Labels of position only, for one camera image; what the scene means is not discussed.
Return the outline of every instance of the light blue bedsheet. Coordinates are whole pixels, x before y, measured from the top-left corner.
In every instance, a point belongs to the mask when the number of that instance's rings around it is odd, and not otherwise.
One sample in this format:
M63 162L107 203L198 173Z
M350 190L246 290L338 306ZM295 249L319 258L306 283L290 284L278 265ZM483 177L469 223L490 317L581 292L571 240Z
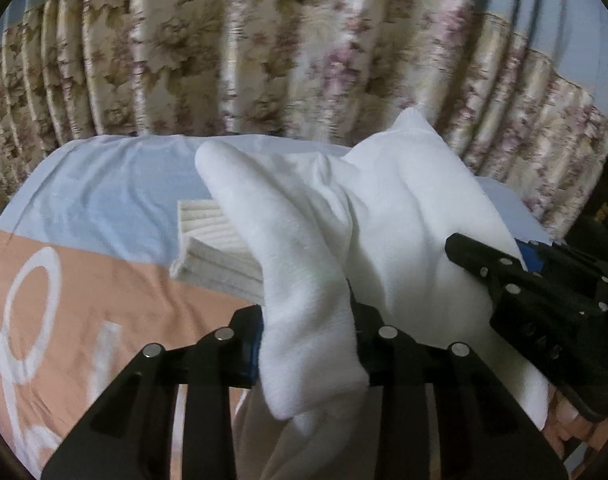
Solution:
M348 150L257 135L216 139L249 153L320 151L342 156ZM210 198L194 166L194 154L206 140L100 136L69 142L20 188L0 217L0 230L166 267L178 255L178 200ZM515 193L488 178L479 183L514 237L549 242Z

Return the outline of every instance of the white cloth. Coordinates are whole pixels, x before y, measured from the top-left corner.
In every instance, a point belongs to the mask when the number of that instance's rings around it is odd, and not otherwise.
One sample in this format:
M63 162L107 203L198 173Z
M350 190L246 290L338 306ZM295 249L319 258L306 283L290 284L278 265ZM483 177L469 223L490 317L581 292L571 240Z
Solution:
M361 410L368 383L346 278L360 302L418 342L467 342L543 427L545 378L490 328L485 286L448 260L444 243L461 232L519 250L417 111L342 158L245 155L206 142L195 160L263 274L261 386L235 423L241 479L372 478L372 449L357 459L340 454L357 425L369 426L376 397Z

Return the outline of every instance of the blue part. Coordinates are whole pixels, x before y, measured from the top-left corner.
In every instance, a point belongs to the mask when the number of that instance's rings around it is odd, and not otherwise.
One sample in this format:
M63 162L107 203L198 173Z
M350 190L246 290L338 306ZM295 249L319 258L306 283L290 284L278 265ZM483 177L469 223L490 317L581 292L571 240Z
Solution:
M522 242L520 240L517 241L517 247L519 247L519 251L521 252L521 256L524 259L524 263L526 264L526 270L528 272L541 272L544 268L544 263L539 259L537 255L537 251L532 247L529 247L527 243Z

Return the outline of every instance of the black device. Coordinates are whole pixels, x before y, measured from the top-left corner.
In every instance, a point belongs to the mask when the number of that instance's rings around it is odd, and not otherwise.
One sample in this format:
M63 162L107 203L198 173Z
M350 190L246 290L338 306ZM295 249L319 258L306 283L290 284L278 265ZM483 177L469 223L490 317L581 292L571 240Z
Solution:
M415 342L352 300L359 360L383 386L375 479L430 478L425 385L433 385L442 478L562 480L561 461L470 347ZM81 418L47 463L42 480L164 480L178 384L188 384L183 480L236 478L228 388L258 377L261 308L238 310L186 348L146 345Z
M543 263L540 272L461 234L445 250L487 284L490 325L581 415L600 422L608 416L608 262L561 244L528 246Z

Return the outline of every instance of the floral curtain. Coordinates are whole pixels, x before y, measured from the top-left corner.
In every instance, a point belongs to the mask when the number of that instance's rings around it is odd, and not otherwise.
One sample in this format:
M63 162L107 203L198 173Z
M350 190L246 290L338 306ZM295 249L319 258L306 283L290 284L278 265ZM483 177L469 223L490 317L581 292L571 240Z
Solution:
M350 146L408 106L563 237L608 152L608 13L599 0L13 0L0 211L71 139Z

